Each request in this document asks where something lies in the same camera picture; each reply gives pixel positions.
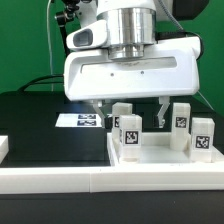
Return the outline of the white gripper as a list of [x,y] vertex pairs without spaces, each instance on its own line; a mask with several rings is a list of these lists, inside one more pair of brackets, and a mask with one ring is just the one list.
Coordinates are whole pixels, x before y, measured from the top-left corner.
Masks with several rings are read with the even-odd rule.
[[140,59],[111,60],[105,49],[73,52],[64,66],[65,94],[72,101],[94,100],[93,109],[105,129],[112,127],[112,117],[102,100],[159,97],[156,122],[163,128],[169,96],[199,90],[200,51],[199,38],[185,37],[147,46]]

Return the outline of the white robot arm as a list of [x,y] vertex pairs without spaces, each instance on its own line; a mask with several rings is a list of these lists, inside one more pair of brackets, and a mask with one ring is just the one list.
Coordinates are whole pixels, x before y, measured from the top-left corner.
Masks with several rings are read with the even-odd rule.
[[83,2],[81,28],[66,38],[64,90],[72,101],[157,97],[157,125],[172,96],[199,90],[199,35],[179,28],[158,33],[156,22],[196,17],[207,0],[93,0]]

